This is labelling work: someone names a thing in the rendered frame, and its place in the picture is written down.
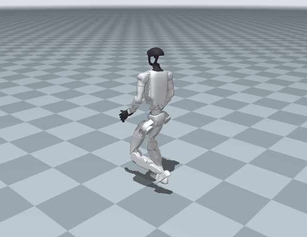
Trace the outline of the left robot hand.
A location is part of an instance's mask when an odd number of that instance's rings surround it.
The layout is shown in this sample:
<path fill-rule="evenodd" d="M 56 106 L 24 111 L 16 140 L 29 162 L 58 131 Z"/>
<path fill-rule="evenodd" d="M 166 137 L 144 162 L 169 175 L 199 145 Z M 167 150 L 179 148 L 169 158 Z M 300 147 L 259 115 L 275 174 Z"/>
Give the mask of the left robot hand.
<path fill-rule="evenodd" d="M 122 112 L 121 114 L 119 114 L 122 122 L 125 122 L 124 120 L 126 120 L 128 116 L 133 114 L 133 113 L 128 114 L 127 110 L 124 110 L 124 111 L 120 110 L 120 111 Z"/>

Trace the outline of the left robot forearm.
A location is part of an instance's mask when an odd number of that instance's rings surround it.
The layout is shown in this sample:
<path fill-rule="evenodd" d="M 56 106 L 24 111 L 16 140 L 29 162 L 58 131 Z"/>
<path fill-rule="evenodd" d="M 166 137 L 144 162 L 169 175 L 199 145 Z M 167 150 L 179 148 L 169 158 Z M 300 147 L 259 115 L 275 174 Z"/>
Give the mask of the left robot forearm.
<path fill-rule="evenodd" d="M 140 104 L 135 103 L 136 102 L 136 96 L 134 97 L 131 106 L 129 109 L 127 109 L 128 114 L 136 112 L 137 108 L 139 107 Z"/>

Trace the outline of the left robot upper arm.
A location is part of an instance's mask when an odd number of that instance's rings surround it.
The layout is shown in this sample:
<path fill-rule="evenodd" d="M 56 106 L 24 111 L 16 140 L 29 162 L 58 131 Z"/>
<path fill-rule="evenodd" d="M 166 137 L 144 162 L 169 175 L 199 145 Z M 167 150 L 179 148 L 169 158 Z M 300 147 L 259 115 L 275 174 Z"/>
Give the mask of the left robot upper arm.
<path fill-rule="evenodd" d="M 137 89 L 136 89 L 136 102 L 137 104 L 142 104 L 144 101 L 143 94 L 145 90 L 145 85 L 149 81 L 150 73 L 140 73 L 137 76 Z"/>

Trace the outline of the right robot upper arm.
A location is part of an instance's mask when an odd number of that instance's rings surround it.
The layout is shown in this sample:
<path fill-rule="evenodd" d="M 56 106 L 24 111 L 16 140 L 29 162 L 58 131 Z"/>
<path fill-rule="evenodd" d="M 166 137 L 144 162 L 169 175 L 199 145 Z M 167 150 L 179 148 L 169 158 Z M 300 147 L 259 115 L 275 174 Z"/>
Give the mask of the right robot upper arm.
<path fill-rule="evenodd" d="M 168 72 L 168 71 L 167 71 Z M 167 98 L 172 98 L 175 94 L 174 84 L 173 84 L 173 74 L 168 72 L 168 95 Z"/>

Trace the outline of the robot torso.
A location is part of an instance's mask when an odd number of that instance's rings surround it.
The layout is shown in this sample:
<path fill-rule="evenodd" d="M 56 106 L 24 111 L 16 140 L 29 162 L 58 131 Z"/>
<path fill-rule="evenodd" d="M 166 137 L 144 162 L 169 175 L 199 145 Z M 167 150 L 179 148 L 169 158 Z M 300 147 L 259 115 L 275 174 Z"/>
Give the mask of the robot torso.
<path fill-rule="evenodd" d="M 166 70 L 161 72 L 153 71 L 153 68 L 146 72 L 150 73 L 150 76 L 145 85 L 144 97 L 146 104 L 152 105 L 149 107 L 151 113 L 148 114 L 148 120 L 152 119 L 154 121 L 153 128 L 155 128 L 162 125 L 166 120 L 165 112 L 161 111 L 158 105 L 165 104 L 168 95 L 168 72 Z"/>

